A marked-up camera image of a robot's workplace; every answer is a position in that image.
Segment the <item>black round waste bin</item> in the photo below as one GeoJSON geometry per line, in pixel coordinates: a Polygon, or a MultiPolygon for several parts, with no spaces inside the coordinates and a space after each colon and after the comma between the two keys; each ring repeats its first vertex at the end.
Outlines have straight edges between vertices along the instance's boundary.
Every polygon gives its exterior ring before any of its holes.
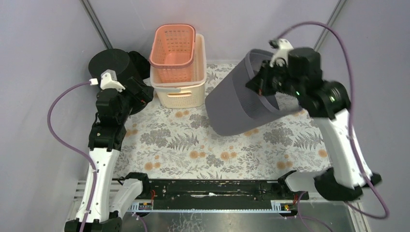
{"type": "Polygon", "coordinates": [[[130,77],[141,78],[128,53],[121,49],[103,50],[89,61],[88,71],[91,77],[99,81],[101,74],[108,69],[116,72],[117,80],[122,84],[130,77]]]}

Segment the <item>grey ribbed waste bin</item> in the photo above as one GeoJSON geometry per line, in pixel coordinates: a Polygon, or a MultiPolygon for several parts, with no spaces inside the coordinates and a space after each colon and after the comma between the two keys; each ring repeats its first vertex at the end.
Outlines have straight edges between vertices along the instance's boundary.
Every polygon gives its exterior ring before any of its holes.
{"type": "Polygon", "coordinates": [[[296,98],[277,93],[258,96],[246,83],[273,53],[250,50],[205,98],[212,129],[221,136],[238,135],[302,110],[296,98]]]}

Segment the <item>pink plastic basket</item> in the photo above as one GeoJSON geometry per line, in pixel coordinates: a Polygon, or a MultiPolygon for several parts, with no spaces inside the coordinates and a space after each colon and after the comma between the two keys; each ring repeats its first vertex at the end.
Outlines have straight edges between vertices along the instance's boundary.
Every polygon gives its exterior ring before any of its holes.
{"type": "Polygon", "coordinates": [[[189,24],[165,24],[155,31],[149,62],[162,83],[192,80],[196,30],[189,24]]]}

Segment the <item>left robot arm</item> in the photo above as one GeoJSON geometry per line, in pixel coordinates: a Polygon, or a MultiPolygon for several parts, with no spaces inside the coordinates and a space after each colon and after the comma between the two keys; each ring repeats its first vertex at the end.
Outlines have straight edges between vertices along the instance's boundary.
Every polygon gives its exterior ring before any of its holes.
{"type": "Polygon", "coordinates": [[[66,232],[120,232],[122,218],[136,198],[148,197],[153,204],[155,191],[143,173],[126,175],[113,201],[109,201],[114,167],[126,134],[125,122],[152,100],[151,87],[143,87],[131,78],[128,81],[124,85],[108,74],[99,81],[97,113],[88,137],[85,191],[75,218],[64,226],[66,232]]]}

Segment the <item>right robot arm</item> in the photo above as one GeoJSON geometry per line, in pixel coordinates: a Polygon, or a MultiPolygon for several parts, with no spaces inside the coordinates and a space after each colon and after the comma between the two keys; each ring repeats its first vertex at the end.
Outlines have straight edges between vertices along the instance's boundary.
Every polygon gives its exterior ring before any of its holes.
{"type": "Polygon", "coordinates": [[[329,201],[358,200],[364,188],[381,182],[361,154],[349,122],[351,101],[346,88],[322,77],[321,55],[312,48],[281,49],[263,60],[246,87],[260,96],[277,93],[297,98],[318,126],[331,165],[321,172],[291,171],[281,176],[278,195],[289,199],[296,192],[317,193],[329,201]]]}

